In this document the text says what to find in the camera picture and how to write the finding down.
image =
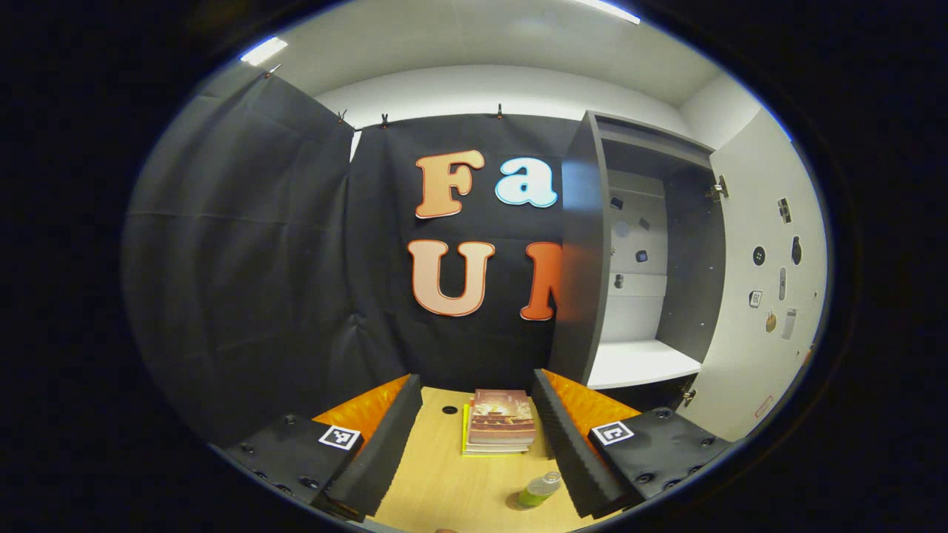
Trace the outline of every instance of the stack of books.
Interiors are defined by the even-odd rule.
[[[465,405],[461,454],[515,455],[537,434],[526,391],[477,389]]]

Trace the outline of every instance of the black fabric backdrop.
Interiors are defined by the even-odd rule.
[[[561,203],[502,203],[509,158],[550,165],[578,122],[453,116],[353,129],[277,76],[234,65],[197,91],[145,163],[127,211],[122,283],[144,362],[185,421],[223,448],[284,413],[318,414],[406,373],[457,390],[527,388],[555,321],[529,322],[526,247],[560,242]],[[456,215],[418,220],[422,156],[475,149],[485,165]],[[412,239],[450,246],[441,288],[464,285],[457,246],[485,241],[483,305],[429,313],[411,291]]]
[[[214,444],[404,374],[363,357],[340,282],[352,136],[299,89],[237,64],[142,169],[123,235],[129,319],[157,384]]]
[[[549,208],[502,203],[494,188],[504,161],[536,157],[553,171],[553,187],[562,194],[560,158],[578,121],[505,115],[455,115],[367,127],[355,152],[346,209],[346,261],[359,333],[376,358],[395,354],[427,386],[527,389],[533,369],[550,356],[555,319],[526,321],[520,310],[529,303],[533,260],[527,245],[561,242],[562,202]],[[452,190],[461,212],[418,219],[423,156],[477,150],[480,170],[471,169],[467,195]],[[434,239],[449,246],[442,258],[441,290],[459,296],[465,284],[465,259],[457,248],[465,241],[494,245],[487,260],[483,303],[464,317],[435,315],[411,290],[412,258],[408,243]]]

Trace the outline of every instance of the gray cabinet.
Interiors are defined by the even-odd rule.
[[[551,371],[591,388],[690,376],[720,308],[724,232],[711,149],[588,112],[563,159]]]

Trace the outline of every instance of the black foam block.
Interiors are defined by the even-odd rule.
[[[365,448],[327,490],[332,504],[354,509],[360,522],[364,515],[375,514],[398,470],[421,405],[421,379],[412,374]]]
[[[635,491],[629,490],[590,450],[541,370],[534,371],[531,396],[579,516],[599,518],[638,503]]]

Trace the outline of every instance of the round black knob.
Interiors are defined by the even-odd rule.
[[[764,264],[764,260],[767,258],[767,253],[764,251],[764,247],[754,248],[754,264],[760,267]]]
[[[319,490],[319,482],[311,477],[301,476],[300,485],[303,485],[307,488],[312,488],[313,490]]]

